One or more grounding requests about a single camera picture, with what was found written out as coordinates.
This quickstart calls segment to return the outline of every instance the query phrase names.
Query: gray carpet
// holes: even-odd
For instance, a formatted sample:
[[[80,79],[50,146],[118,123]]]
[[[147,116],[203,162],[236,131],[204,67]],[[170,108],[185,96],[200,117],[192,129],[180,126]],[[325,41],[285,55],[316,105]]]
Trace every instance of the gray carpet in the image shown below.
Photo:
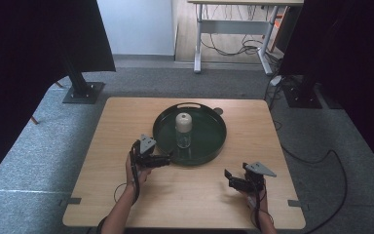
[[[197,75],[192,68],[120,67],[117,72],[85,73],[84,77],[105,83],[96,104],[61,103],[70,81],[60,80],[64,87],[50,87],[34,113],[40,123],[25,126],[1,164],[0,233],[94,233],[88,227],[66,227],[62,217],[64,201],[72,193],[108,98],[262,99],[269,82],[263,71],[238,69],[204,69]],[[323,109],[292,109],[283,93],[279,98],[272,116],[280,122],[278,135],[283,146],[309,161],[333,149],[347,173],[346,203],[316,233],[374,233],[374,155],[346,112],[329,109],[325,103]],[[303,233],[339,207],[344,177],[334,155],[315,165],[285,156],[307,226],[280,233]]]

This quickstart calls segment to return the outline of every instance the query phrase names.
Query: black curtain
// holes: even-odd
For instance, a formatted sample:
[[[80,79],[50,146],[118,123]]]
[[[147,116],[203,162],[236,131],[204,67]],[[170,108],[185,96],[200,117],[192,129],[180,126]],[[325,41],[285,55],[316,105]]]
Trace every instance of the black curtain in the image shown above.
[[[280,73],[321,83],[374,152],[374,1],[305,0]]]
[[[0,163],[45,92],[68,75],[61,55],[80,72],[115,71],[95,0],[0,1]]]

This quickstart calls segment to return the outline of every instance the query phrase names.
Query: white desk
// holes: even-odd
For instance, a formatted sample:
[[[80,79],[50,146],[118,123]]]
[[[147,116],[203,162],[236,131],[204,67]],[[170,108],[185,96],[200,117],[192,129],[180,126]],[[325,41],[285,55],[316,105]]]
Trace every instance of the white desk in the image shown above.
[[[279,6],[302,6],[304,0],[188,0],[187,2],[199,5],[199,15],[197,18],[197,42],[194,56],[194,72],[201,72],[201,42],[202,33],[220,34],[252,34],[265,35],[263,46],[257,52],[267,75],[271,75],[272,68],[265,58],[267,44],[269,43],[273,27],[275,26],[276,15]],[[203,4],[213,5],[260,5],[274,6],[269,21],[243,21],[243,20],[210,20],[203,19]]]

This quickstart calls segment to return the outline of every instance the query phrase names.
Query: black tray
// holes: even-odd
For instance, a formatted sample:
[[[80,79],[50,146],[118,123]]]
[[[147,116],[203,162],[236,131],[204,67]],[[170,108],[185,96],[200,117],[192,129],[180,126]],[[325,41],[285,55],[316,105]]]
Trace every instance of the black tray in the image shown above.
[[[188,148],[179,148],[175,141],[175,117],[181,112],[190,114],[193,120]],[[172,163],[183,166],[198,166],[213,160],[220,153],[227,135],[226,124],[217,112],[221,114],[222,110],[193,102],[166,109],[153,126],[157,149],[163,154],[172,152]]]

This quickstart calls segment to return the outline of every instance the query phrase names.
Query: desk leg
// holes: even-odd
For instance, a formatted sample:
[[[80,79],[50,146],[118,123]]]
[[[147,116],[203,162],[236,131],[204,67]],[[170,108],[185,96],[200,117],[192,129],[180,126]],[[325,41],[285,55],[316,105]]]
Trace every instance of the desk leg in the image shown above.
[[[194,73],[200,73],[202,71],[202,12],[203,4],[199,5],[199,18],[197,19],[197,41],[196,41],[196,52],[194,54]]]
[[[269,20],[269,26],[267,28],[267,32],[265,34],[265,38],[263,41],[263,46],[262,48],[257,52],[259,55],[260,61],[262,62],[263,68],[265,70],[266,75],[272,75],[272,68],[270,67],[270,64],[266,60],[266,49],[267,49],[267,44],[269,43],[270,36],[272,35],[273,27],[275,26],[275,19],[276,15],[278,14],[278,6],[275,6],[275,8],[272,11],[272,15],[270,16]]]

